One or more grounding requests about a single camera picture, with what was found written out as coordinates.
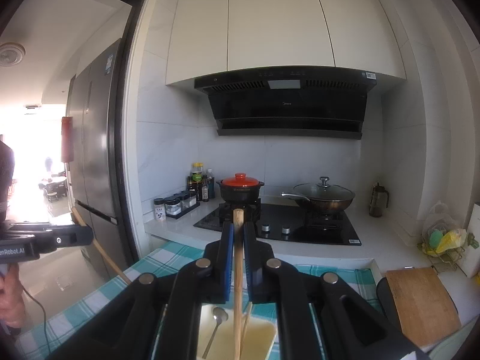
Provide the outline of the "person left hand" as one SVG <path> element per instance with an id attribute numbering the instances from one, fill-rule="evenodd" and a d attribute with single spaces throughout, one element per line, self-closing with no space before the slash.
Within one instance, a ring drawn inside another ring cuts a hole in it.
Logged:
<path id="1" fill-rule="evenodd" d="M 10 328 L 22 328 L 26 319 L 23 286 L 17 263 L 10 264 L 7 274 L 1 278 L 1 320 Z"/>

